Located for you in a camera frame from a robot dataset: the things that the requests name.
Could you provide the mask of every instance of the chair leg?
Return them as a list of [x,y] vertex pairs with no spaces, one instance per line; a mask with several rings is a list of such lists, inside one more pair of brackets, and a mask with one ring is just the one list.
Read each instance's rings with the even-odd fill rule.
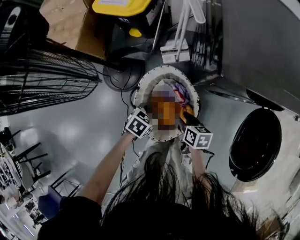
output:
[[20,153],[18,156],[14,157],[14,161],[20,161],[23,157],[25,157],[28,153],[33,151],[35,148],[37,148],[41,143],[37,143],[36,145],[33,145],[32,147],[28,148],[24,152]]
[[68,197],[73,197],[73,194],[76,194],[76,190],[79,188],[79,186],[76,186],[74,190],[68,195]]
[[31,188],[32,188],[32,190],[30,190],[30,191],[28,191],[26,193],[32,193],[34,190],[36,190],[33,185],[31,186]]
[[54,187],[54,184],[57,183],[59,180],[61,180],[66,174],[67,174],[67,172],[65,172],[63,175],[61,175],[61,176],[60,176],[57,180],[55,180],[55,182],[54,182],[53,184],[51,184],[50,186],[53,187],[53,188],[55,188],[55,187]]
[[41,164],[42,164],[42,163],[39,163],[39,164],[33,169],[33,171],[35,172],[35,171],[38,169],[38,167],[41,166]]
[[21,130],[19,130],[19,131],[15,132],[14,134],[12,134],[10,138],[13,138],[14,136],[16,136],[20,131]]
[[62,184],[62,182],[63,182],[64,180],[61,180],[58,184],[56,184],[56,186],[55,187],[53,187],[54,189],[55,188],[57,188],[60,184]]
[[48,155],[48,154],[45,153],[45,154],[39,155],[39,156],[37,156],[37,157],[28,158],[28,159],[26,159],[26,160],[24,160],[24,161],[20,161],[19,163],[26,163],[26,162],[29,162],[29,161],[32,161],[32,160],[34,160],[34,159],[38,159],[38,158],[41,158],[41,157],[44,157],[44,156],[47,156],[47,155]]
[[39,179],[41,179],[41,178],[43,178],[45,176],[48,176],[50,173],[51,173],[51,171],[47,171],[47,172],[45,172],[45,173],[43,173],[43,174],[41,174],[39,176],[33,177],[33,182],[36,182],[37,180],[39,180]]

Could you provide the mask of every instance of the black lid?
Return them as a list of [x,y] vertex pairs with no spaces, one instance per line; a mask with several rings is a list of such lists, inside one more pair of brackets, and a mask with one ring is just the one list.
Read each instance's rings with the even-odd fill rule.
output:
[[246,93],[248,95],[248,97],[254,101],[255,104],[272,109],[274,111],[283,111],[284,109],[277,105],[276,103],[273,103],[271,101],[269,101],[268,99],[258,95],[257,93],[247,89]]
[[263,176],[281,146],[281,126],[274,112],[256,109],[240,125],[230,148],[229,167],[237,179],[248,182]]

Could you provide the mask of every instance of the long hair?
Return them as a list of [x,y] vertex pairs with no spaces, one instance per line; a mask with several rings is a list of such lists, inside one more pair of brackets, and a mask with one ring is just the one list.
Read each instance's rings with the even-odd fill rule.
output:
[[[123,203],[131,203],[131,206],[141,203],[156,206],[158,203],[165,206],[176,204],[180,192],[176,173],[172,166],[162,164],[160,157],[160,153],[151,154],[145,161],[144,173],[119,189],[105,210],[102,226],[112,221],[110,214]],[[185,230],[193,232],[186,239],[194,238],[191,236],[195,234],[195,238],[202,239],[259,239],[256,234],[257,213],[247,214],[245,206],[221,186],[215,174],[193,177],[193,190],[190,196],[186,196],[185,205],[191,219],[181,221],[187,221],[187,227],[193,226]]]

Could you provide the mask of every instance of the forearm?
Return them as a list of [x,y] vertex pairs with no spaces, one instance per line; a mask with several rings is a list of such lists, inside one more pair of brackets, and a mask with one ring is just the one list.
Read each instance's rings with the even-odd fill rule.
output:
[[80,196],[87,197],[101,204],[110,183],[120,165],[123,154],[133,139],[131,133],[125,133],[104,159],[98,164],[95,172],[80,192]]
[[205,173],[205,167],[202,158],[202,151],[197,149],[189,148],[192,155],[193,172],[198,178]]

